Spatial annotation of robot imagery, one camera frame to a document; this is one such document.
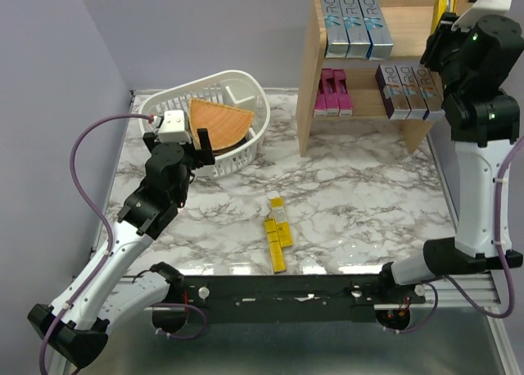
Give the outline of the yellow toothpaste box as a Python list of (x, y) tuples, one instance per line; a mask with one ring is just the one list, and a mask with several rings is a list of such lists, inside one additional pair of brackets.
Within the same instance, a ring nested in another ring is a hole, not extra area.
[(284, 200), (281, 197), (272, 198), (269, 200), (273, 219), (276, 224), (277, 234), (282, 248), (288, 248), (293, 245), (291, 237), (290, 225), (287, 220)]
[(274, 219), (266, 219), (264, 221), (264, 230), (268, 241), (269, 256), (271, 259), (273, 272), (283, 273), (286, 271), (287, 267)]
[(454, 1), (455, 0), (434, 0), (430, 34), (436, 31), (436, 27), (443, 13), (454, 11)]

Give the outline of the metallic blue toothpaste box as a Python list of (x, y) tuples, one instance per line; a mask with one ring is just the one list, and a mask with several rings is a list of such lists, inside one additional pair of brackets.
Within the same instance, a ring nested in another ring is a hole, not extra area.
[(359, 6), (371, 43), (367, 59), (388, 60), (394, 43), (378, 0), (359, 0)]
[(366, 59), (371, 42), (358, 0), (339, 0), (349, 48), (347, 58)]

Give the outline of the silver toothpaste box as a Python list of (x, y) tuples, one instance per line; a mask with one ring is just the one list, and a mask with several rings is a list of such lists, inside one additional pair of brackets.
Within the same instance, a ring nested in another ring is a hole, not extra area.
[(427, 114), (427, 105), (410, 66), (400, 64), (395, 66), (404, 94), (410, 107), (409, 120), (424, 120)]

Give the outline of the blue green toothpaste box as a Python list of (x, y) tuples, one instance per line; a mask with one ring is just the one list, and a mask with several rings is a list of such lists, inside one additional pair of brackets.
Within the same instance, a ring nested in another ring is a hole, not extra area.
[(327, 35), (326, 58), (345, 58), (350, 46), (339, 0), (320, 0)]

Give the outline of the pink toothpaste box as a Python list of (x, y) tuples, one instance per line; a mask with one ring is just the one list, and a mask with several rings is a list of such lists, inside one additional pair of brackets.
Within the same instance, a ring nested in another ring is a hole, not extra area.
[(318, 90), (314, 103), (314, 117), (325, 117), (327, 115), (327, 105), (322, 83), (318, 84)]
[(339, 105), (339, 116), (349, 117), (353, 115), (353, 102), (346, 85), (346, 72), (344, 70), (333, 70), (335, 89)]
[(327, 116), (339, 116), (340, 106), (332, 69), (322, 69), (321, 80), (323, 83), (323, 95), (326, 102)]

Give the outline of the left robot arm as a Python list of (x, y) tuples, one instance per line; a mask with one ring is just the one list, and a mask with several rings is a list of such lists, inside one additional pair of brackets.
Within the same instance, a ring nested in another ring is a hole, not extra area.
[(121, 291), (116, 285), (129, 266), (160, 236), (183, 208), (193, 172), (213, 165), (209, 135), (198, 129), (197, 142), (163, 142), (158, 133), (143, 140), (150, 150), (146, 175), (124, 201), (117, 220), (78, 277), (51, 304), (36, 304), (28, 320), (51, 346), (77, 369), (103, 351), (110, 333), (135, 314), (156, 304), (173, 305), (181, 297), (181, 277), (173, 268), (148, 269), (142, 281)]

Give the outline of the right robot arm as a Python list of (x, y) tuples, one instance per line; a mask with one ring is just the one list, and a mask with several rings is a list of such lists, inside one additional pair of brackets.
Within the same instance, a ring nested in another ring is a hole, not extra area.
[(458, 19), (451, 12), (441, 16), (420, 61), (443, 88), (441, 106), (459, 167), (458, 229), (454, 237), (426, 241), (418, 255), (383, 265), (377, 294), (388, 303), (404, 296), (406, 286), (523, 265), (505, 229), (505, 181), (521, 143), (520, 107), (501, 87), (523, 52), (522, 29), (490, 14), (460, 31)]

